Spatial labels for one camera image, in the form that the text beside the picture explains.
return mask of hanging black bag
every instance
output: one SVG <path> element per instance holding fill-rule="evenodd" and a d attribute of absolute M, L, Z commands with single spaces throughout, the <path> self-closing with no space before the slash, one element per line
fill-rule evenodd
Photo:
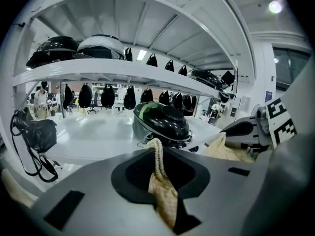
<path fill-rule="evenodd" d="M 16 110 L 10 122 L 10 132 L 12 135 L 13 146 L 20 158 L 25 173 L 29 176 L 38 175 L 42 181 L 48 183 L 54 182 L 58 178 L 58 174 L 51 163 L 42 154 L 47 152 L 57 143 L 57 131 L 55 126 L 57 125 L 50 119 L 34 120 L 27 107 L 22 110 Z M 17 128 L 19 132 L 14 133 L 14 128 Z M 22 138 L 27 147 L 27 151 L 30 154 L 33 164 L 36 168 L 36 172 L 34 173 L 29 173 L 25 170 L 22 159 L 15 145 L 14 137 L 20 135 L 22 135 Z M 37 158 L 32 149 L 37 151 L 39 158 Z M 42 170 L 43 166 L 49 173 L 53 175 L 51 179 L 45 179 L 41 175 L 40 171 Z"/>
<path fill-rule="evenodd" d="M 145 89 L 141 95 L 141 102 L 151 102 L 153 101 L 153 94 L 151 89 Z"/>
<path fill-rule="evenodd" d="M 182 94 L 180 92 L 178 92 L 177 94 L 175 94 L 173 96 L 172 103 L 173 103 L 174 108 L 176 108 L 177 110 L 180 110 L 180 111 L 182 110 L 183 97 L 182 97 Z"/>
<path fill-rule="evenodd" d="M 174 64 L 173 64 L 173 60 L 172 59 L 166 64 L 165 70 L 174 72 Z"/>
<path fill-rule="evenodd" d="M 181 75 L 187 76 L 187 68 L 186 68 L 186 66 L 183 65 L 182 68 L 179 69 L 178 73 L 181 74 Z"/>
<path fill-rule="evenodd" d="M 130 86 L 127 89 L 127 93 L 124 97 L 124 107 L 130 110 L 130 109 L 134 109 L 135 106 L 136 106 L 136 97 L 134 95 L 133 86 Z"/>
<path fill-rule="evenodd" d="M 191 99 L 190 99 L 190 96 L 188 94 L 185 94 L 183 96 L 183 105 L 186 108 L 186 110 L 191 109 Z"/>
<path fill-rule="evenodd" d="M 67 106 L 70 105 L 72 100 L 73 93 L 71 92 L 71 89 L 68 87 L 68 84 L 66 84 L 64 89 L 63 109 L 67 109 Z"/>
<path fill-rule="evenodd" d="M 163 93 L 160 94 L 159 98 L 158 98 L 159 103 L 162 103 L 166 106 L 169 106 L 169 95 L 168 95 L 168 91 L 164 91 Z"/>
<path fill-rule="evenodd" d="M 131 48 L 127 48 L 127 49 L 125 50 L 125 56 L 126 56 L 126 60 L 127 60 L 127 61 L 132 61 Z"/>
<path fill-rule="evenodd" d="M 83 83 L 79 93 L 79 106 L 81 108 L 88 108 L 91 104 L 92 96 L 91 88 L 87 84 Z"/>
<path fill-rule="evenodd" d="M 191 108 L 195 108 L 196 107 L 196 103 L 197 103 L 197 97 L 193 96 L 191 98 Z"/>
<path fill-rule="evenodd" d="M 147 65 L 152 65 L 158 67 L 158 61 L 156 55 L 152 53 L 147 61 Z"/>
<path fill-rule="evenodd" d="M 109 88 L 107 88 L 107 84 L 105 85 L 100 102 L 102 106 L 105 108 L 111 108 L 114 105 L 115 92 L 113 90 L 112 85 L 110 85 Z"/>

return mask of black strap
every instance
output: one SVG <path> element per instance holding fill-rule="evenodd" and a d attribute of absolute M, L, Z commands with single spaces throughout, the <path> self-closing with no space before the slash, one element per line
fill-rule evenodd
<path fill-rule="evenodd" d="M 20 133 L 18 133 L 18 134 L 14 134 L 14 133 L 13 133 L 13 127 L 14 127 L 13 121 L 14 121 L 14 118 L 15 118 L 16 116 L 17 116 L 17 113 L 12 116 L 11 123 L 10 123 L 10 131 L 11 131 L 11 136 L 12 136 L 12 141 L 13 141 L 14 149 L 15 149 L 17 155 L 19 156 L 19 159 L 20 159 L 20 161 L 21 161 L 21 164 L 22 164 L 22 167 L 23 167 L 25 173 L 26 173 L 27 175 L 29 175 L 29 176 L 32 176 L 32 177 L 38 175 L 39 178 L 40 178 L 43 182 L 46 182 L 46 183 L 54 182 L 55 180 L 58 179 L 58 174 L 57 174 L 56 170 L 54 169 L 54 167 L 51 165 L 51 163 L 50 163 L 43 155 L 40 155 L 40 156 L 39 156 L 39 159 L 34 155 L 34 153 L 32 152 L 32 149 L 31 149 L 29 143 L 27 142 L 27 139 L 26 139 L 26 137 L 25 137 L 25 132 L 24 132 L 23 130 L 19 130 Z M 35 173 L 29 173 L 29 172 L 26 171 L 26 169 L 24 168 L 22 159 L 21 159 L 21 157 L 20 157 L 20 154 L 18 153 L 18 150 L 17 150 L 17 148 L 16 148 L 16 145 L 15 145 L 15 142 L 14 142 L 14 136 L 20 136 L 20 135 L 22 135 L 22 137 L 23 137 L 23 140 L 24 140 L 24 142 L 25 142 L 25 144 L 26 144 L 27 150 L 28 150 L 28 152 L 29 152 L 29 154 L 30 154 L 30 156 L 31 156 L 31 158 L 32 158 L 33 164 L 34 164 L 34 166 L 35 166 L 35 168 L 36 168 L 36 172 L 35 172 Z M 52 175 L 54 175 L 51 179 L 45 179 L 45 178 L 40 174 L 40 171 L 42 170 L 43 166 L 44 166 L 44 168 L 45 168 L 49 173 L 51 173 Z"/>

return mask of ceiling light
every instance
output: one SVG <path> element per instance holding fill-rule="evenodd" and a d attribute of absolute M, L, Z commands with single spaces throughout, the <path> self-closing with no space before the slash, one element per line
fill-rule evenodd
<path fill-rule="evenodd" d="M 140 50 L 137 60 L 143 60 L 147 51 Z"/>
<path fill-rule="evenodd" d="M 270 4 L 269 4 L 269 10 L 272 12 L 272 13 L 279 13 L 282 11 L 282 6 L 279 2 L 277 1 L 272 1 Z"/>

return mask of upper shelf panel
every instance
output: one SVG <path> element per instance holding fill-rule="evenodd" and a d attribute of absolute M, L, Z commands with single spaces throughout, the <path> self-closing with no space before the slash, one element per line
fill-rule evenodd
<path fill-rule="evenodd" d="M 181 74 L 116 59 L 74 59 L 28 70 L 13 78 L 13 86 L 31 81 L 104 81 L 161 88 L 192 95 L 218 97 L 219 92 Z"/>

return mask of white table surface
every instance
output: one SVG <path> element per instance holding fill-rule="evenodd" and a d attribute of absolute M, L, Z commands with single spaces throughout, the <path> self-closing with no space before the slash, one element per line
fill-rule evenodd
<path fill-rule="evenodd" d="M 49 159 L 86 165 L 141 149 L 137 145 L 139 141 L 133 137 L 133 118 L 97 113 L 87 117 L 57 117 L 54 120 L 57 123 L 57 144 L 45 153 Z M 200 119 L 187 117 L 187 121 L 193 131 L 193 139 L 184 150 L 204 144 L 220 132 L 219 128 Z"/>

